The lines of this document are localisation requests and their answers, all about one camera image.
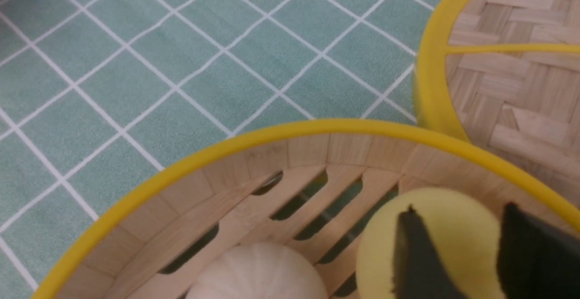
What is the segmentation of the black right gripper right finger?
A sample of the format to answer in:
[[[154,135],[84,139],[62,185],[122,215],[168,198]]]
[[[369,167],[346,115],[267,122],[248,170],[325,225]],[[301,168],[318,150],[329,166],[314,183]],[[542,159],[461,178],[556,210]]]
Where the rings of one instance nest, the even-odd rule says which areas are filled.
[[[579,239],[508,203],[496,270],[508,299],[577,299]]]

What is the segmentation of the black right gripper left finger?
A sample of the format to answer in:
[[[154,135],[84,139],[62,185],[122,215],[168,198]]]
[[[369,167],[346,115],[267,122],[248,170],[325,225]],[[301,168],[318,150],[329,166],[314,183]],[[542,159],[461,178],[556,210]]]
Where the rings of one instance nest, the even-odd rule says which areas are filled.
[[[412,205],[398,214],[393,251],[396,299],[465,299],[447,274],[422,216]]]

